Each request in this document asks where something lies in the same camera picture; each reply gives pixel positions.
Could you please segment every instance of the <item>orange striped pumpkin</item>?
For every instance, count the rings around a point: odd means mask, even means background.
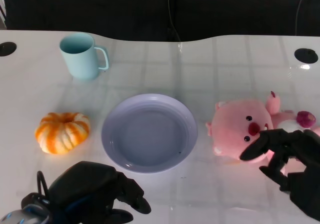
[[[45,153],[66,154],[87,139],[89,133],[87,116],[79,112],[51,112],[42,118],[35,138]]]

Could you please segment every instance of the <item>lavender plate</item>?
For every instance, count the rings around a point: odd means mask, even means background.
[[[198,127],[178,100],[142,94],[111,111],[101,137],[107,155],[119,166],[137,173],[157,173],[176,166],[191,153]]]

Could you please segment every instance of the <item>mug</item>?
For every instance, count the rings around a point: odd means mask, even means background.
[[[103,52],[105,67],[99,67],[96,49]],[[99,70],[109,68],[108,52],[104,46],[95,45],[94,38],[87,33],[74,33],[63,38],[60,51],[70,74],[81,80],[93,80]]]

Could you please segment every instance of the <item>mug handle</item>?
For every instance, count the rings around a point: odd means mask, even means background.
[[[94,49],[98,49],[103,52],[104,58],[105,58],[105,67],[98,67],[101,70],[107,70],[109,68],[109,59],[108,59],[108,52],[104,46],[101,45],[95,45]]]

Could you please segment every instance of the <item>white table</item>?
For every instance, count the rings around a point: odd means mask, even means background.
[[[69,75],[59,52],[69,32],[0,31],[0,43],[17,43],[0,57],[0,216],[19,209],[36,191],[36,172],[47,183],[81,161],[115,166],[144,189],[152,212],[134,215],[135,224],[310,224],[307,217],[267,179],[259,164],[229,164],[216,157],[207,136],[218,101],[278,93],[283,109],[308,110],[320,118],[320,62],[301,69],[298,48],[320,54],[320,37],[219,36],[184,43],[131,42],[93,35],[108,49],[111,67],[92,82]],[[101,143],[102,123],[124,99],[141,93],[175,97],[194,114],[198,141],[177,167],[137,174],[114,164]],[[48,112],[82,112],[92,133],[68,155],[41,151],[34,130]]]

